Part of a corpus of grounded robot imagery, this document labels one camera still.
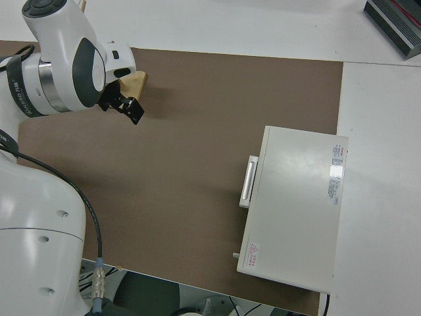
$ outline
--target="red warning triangle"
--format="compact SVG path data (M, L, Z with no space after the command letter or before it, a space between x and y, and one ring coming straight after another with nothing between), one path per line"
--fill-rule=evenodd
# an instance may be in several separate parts
M254 244L251 244L250 245L250 253L253 253L253 252L256 252L256 251L258 251L259 249L257 249L257 247L254 245Z

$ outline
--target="label sticker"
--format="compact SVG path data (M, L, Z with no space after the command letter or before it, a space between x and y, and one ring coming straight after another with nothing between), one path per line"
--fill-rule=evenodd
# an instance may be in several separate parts
M340 195L341 179L343 176L343 159L345 155L345 148L342 145L336 145L332 149L332 163L329 172L329 188L328 195L330 203L337 205Z
M245 267L249 269L255 269L257 266L257 257L259 255L260 245L255 242L249 242L247 247L247 256Z

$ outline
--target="screw hole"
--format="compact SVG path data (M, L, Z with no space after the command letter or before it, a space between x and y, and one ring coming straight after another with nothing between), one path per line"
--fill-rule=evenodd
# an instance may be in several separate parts
M39 293L44 296L52 296L55 291L52 288L40 288Z
M46 237L46 236L40 236L38 237L38 241L39 242L48 242L50 240L50 238Z
M64 218L64 219L68 217L68 213L67 213L66 211L63 211L62 209L59 209L59 210L57 211L57 215L58 215L59 217Z

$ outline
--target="warning label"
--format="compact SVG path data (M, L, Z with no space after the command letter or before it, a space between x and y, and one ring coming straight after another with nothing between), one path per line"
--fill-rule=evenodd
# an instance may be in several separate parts
M249 242L245 267L249 269L254 269L257 266L257 257L259 255L259 244L255 242Z

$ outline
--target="cable connector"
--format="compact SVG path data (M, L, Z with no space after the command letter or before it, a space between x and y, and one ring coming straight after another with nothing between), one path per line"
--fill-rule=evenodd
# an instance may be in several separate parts
M96 266L92 275L92 313L100 315L102 313L102 301L105 293L105 272L103 258L97 258Z

